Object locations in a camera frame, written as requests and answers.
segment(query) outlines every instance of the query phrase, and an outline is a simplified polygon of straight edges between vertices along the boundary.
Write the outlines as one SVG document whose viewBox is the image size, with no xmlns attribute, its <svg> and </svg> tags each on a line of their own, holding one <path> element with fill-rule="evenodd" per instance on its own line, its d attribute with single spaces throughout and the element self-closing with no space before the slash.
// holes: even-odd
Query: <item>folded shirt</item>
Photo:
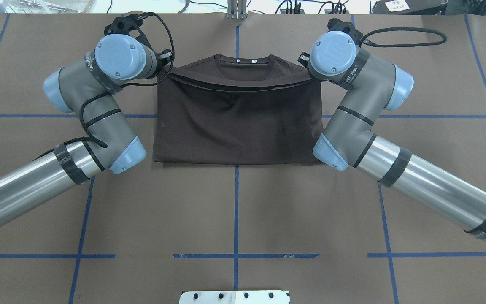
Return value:
<svg viewBox="0 0 486 304">
<path fill-rule="evenodd" d="M 157 95 L 154 161 L 318 162 L 312 150 L 323 131 L 321 83 L 304 67 L 274 55 L 216 54 L 173 67 Z"/>
</svg>

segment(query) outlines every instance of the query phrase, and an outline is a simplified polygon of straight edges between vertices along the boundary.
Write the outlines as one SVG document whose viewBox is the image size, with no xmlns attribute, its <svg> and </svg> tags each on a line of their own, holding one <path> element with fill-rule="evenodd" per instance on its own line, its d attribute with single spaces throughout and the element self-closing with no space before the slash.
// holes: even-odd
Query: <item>white sticker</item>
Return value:
<svg viewBox="0 0 486 304">
<path fill-rule="evenodd" d="M 395 0 L 395 1 L 389 1 L 386 2 L 387 9 L 390 12 L 394 11 L 403 11 L 403 10 L 409 10 L 410 6 L 406 3 L 405 0 Z"/>
</svg>

